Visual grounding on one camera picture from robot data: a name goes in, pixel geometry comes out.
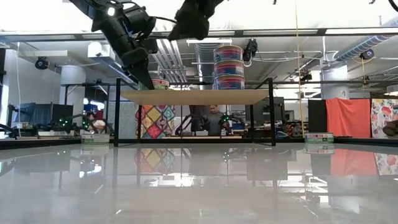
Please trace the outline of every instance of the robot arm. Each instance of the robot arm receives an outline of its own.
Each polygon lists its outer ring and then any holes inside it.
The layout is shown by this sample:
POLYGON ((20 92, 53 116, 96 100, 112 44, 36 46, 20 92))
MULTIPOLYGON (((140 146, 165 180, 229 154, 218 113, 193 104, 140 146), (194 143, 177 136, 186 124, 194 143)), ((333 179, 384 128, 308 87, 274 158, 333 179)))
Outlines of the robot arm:
POLYGON ((138 80, 148 89, 154 86, 148 73, 148 56, 157 52, 155 39, 148 39, 156 18, 149 16, 145 7, 135 4, 123 9, 118 0, 70 0, 93 20, 91 31, 100 30, 123 62, 123 69, 132 80, 138 80))
MULTIPOLYGON (((204 39, 209 31, 208 19, 222 1, 185 0, 175 16, 177 24, 167 38, 169 40, 204 39)), ((144 6, 141 7, 132 1, 70 0, 70 2, 93 20, 92 32, 102 31, 116 55, 122 60, 126 74, 132 80, 137 80, 153 90, 154 85, 147 67, 149 54, 156 54, 158 50, 156 40, 149 38, 155 27, 156 17, 149 16, 144 6), (134 6, 124 9, 126 3, 132 3, 134 6)))

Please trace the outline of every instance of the table surface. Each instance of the table surface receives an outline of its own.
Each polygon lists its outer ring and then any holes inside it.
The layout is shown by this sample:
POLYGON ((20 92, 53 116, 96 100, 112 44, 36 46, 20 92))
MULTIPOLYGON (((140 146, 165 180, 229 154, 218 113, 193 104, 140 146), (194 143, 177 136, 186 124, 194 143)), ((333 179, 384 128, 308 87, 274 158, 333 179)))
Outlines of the table surface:
POLYGON ((123 90, 121 96, 138 105, 253 105, 267 90, 123 90))
POLYGON ((303 148, 76 144, 0 151, 0 220, 396 223, 396 147, 335 144, 333 154, 303 148))

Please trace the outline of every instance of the orange curtain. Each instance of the orange curtain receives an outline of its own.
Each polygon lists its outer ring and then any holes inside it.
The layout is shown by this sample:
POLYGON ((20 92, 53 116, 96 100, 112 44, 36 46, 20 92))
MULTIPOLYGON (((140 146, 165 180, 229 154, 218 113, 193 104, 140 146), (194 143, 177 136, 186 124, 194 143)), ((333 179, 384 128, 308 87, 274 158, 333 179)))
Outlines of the orange curtain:
POLYGON ((330 167, 331 174, 338 177, 377 175, 373 152, 335 149, 335 153, 330 157, 330 167))
POLYGON ((354 138, 371 137, 371 113, 369 99, 326 100, 328 114, 328 132, 335 136, 354 138))
MULTIPOLYGON (((371 137, 370 100, 326 100, 328 132, 335 136, 371 137)), ((376 175, 372 152, 336 149, 331 156, 331 174, 337 176, 376 175)))

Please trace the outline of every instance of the hanging cable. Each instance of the hanging cable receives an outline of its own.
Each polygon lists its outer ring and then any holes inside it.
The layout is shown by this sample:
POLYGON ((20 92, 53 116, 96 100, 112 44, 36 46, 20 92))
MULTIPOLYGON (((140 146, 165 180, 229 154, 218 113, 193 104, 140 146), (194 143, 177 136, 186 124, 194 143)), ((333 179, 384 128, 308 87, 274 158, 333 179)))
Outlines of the hanging cable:
POLYGON ((243 62, 243 66, 245 66, 246 68, 247 68, 247 67, 250 67, 250 66, 251 66, 251 61, 252 61, 253 59, 254 59, 254 58, 252 57, 251 52, 250 52, 249 64, 246 65, 246 64, 243 62))
POLYGON ((322 38, 322 44, 323 44, 323 60, 326 61, 326 37, 323 36, 322 38))
POLYGON ((298 69, 298 99, 300 100, 300 119, 301 119, 301 129, 303 132, 304 138, 304 119, 303 119, 303 106, 302 106, 302 99, 301 99, 301 69, 300 69, 300 37, 299 37, 299 18, 297 15, 297 0, 294 0, 294 13, 295 13, 295 20, 296 20, 296 38, 297 38, 297 69, 298 69))
POLYGON ((388 0, 390 5, 392 6, 392 8, 398 12, 398 6, 397 4, 394 2, 394 0, 388 0))
POLYGON ((17 84, 18 84, 18 134, 21 137, 21 86, 19 85, 19 45, 21 43, 17 43, 17 84))

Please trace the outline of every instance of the security camera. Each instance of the security camera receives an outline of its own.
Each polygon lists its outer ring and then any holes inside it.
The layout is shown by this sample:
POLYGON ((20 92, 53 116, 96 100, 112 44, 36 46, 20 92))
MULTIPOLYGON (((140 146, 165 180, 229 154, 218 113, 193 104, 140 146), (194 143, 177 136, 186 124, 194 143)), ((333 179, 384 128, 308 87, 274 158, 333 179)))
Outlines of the security camera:
POLYGON ((47 57, 39 57, 35 63, 35 67, 39 70, 46 70, 49 68, 50 62, 47 57))

